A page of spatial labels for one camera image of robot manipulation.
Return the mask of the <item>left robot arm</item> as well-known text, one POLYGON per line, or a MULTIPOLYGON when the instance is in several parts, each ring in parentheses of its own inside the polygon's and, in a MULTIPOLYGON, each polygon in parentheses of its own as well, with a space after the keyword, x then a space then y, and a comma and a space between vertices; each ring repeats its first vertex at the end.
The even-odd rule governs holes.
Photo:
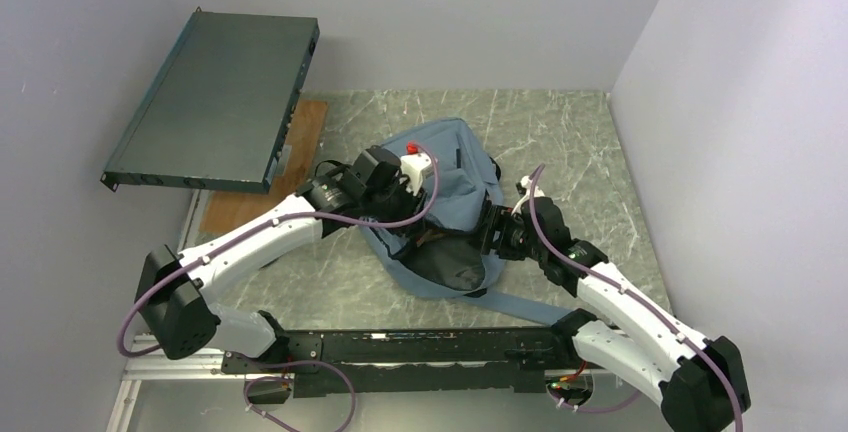
POLYGON ((210 347, 247 357, 272 372, 290 356, 290 339, 268 312, 221 304, 250 272, 299 247, 356 225, 408 234, 423 224, 439 184, 435 155, 410 143, 403 156, 372 146, 353 164, 337 163, 308 179, 269 211, 208 243, 179 253, 151 251, 130 311, 140 315, 170 360, 210 347))

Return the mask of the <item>blue backpack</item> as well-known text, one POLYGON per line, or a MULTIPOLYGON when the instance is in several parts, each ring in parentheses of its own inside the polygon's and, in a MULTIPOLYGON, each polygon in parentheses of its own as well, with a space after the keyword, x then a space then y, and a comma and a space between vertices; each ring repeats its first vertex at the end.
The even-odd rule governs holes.
POLYGON ((382 148, 400 156, 409 143, 425 145, 437 159, 440 181, 427 179, 424 190, 436 201, 407 231, 377 228, 373 220, 357 225, 392 279, 414 296, 447 299, 542 325, 552 325, 568 309, 491 290, 505 260, 469 245, 487 200, 500 204, 499 169, 469 125, 442 118, 400 132, 382 148))

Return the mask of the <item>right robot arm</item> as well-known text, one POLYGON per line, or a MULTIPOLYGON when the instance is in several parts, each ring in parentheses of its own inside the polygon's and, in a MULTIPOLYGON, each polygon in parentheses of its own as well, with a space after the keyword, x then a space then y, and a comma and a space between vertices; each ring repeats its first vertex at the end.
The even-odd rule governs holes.
POLYGON ((539 312, 551 353, 616 374, 654 402, 674 431, 740 431, 751 397, 739 348, 711 339, 660 308, 592 243, 571 236, 550 198, 524 197, 514 207, 485 200, 476 231, 482 252, 532 260, 553 284, 590 310, 539 312))

